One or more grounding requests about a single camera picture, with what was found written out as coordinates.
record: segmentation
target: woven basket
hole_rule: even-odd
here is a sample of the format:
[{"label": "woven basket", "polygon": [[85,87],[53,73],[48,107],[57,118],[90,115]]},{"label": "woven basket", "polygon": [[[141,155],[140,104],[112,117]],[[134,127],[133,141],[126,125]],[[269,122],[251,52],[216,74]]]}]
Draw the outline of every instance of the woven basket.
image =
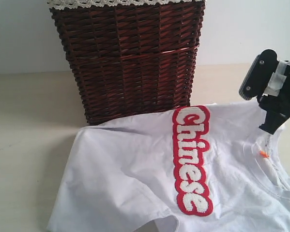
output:
[{"label": "woven basket", "polygon": [[50,9],[90,125],[190,105],[204,8]]}]

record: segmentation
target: embroidered patch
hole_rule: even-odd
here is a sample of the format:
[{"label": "embroidered patch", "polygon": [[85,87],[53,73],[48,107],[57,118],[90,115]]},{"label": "embroidered patch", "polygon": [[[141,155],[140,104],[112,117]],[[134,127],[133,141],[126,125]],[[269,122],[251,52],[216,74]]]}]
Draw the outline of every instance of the embroidered patch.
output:
[{"label": "embroidered patch", "polygon": [[173,115],[174,176],[177,204],[187,215],[208,216],[213,211],[203,168],[210,112],[205,106],[176,109]]}]

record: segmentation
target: neckline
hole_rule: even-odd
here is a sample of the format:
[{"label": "neckline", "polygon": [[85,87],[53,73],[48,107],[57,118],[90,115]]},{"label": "neckline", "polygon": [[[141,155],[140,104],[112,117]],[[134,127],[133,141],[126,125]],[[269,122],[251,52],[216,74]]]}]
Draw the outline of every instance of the neckline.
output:
[{"label": "neckline", "polygon": [[260,140],[269,139],[270,143],[268,146],[270,147],[268,148],[271,150],[271,161],[274,163],[275,168],[280,172],[284,181],[290,184],[290,177],[281,165],[278,155],[277,143],[281,132],[282,129],[279,129],[274,135],[269,136],[268,133],[262,131],[259,128],[257,128],[257,130],[253,130],[248,136],[247,140],[244,142],[244,158],[250,172],[258,180],[260,186],[265,191],[273,195],[275,198],[286,199],[290,201],[290,190],[285,190],[274,185],[258,162],[258,159],[260,158],[260,149],[266,149],[260,144]]}]

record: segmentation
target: black machine part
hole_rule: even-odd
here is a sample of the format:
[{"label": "black machine part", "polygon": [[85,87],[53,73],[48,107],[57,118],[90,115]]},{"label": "black machine part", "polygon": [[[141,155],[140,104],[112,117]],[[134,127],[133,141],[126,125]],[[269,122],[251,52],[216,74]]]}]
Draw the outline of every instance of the black machine part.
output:
[{"label": "black machine part", "polygon": [[254,60],[239,90],[245,100],[257,97],[260,108],[267,112],[265,122],[259,128],[270,134],[274,134],[290,118],[290,65],[287,65],[283,74],[286,79],[279,94],[264,94],[278,64],[275,51],[263,51]]}]

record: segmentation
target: white wall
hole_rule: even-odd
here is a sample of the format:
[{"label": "white wall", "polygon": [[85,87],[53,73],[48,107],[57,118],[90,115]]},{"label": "white wall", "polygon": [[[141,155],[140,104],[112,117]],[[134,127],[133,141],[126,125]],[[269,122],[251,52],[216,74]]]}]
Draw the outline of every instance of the white wall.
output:
[{"label": "white wall", "polygon": [[[208,0],[198,64],[290,59],[290,0]],[[0,73],[69,70],[46,0],[0,0]]]}]

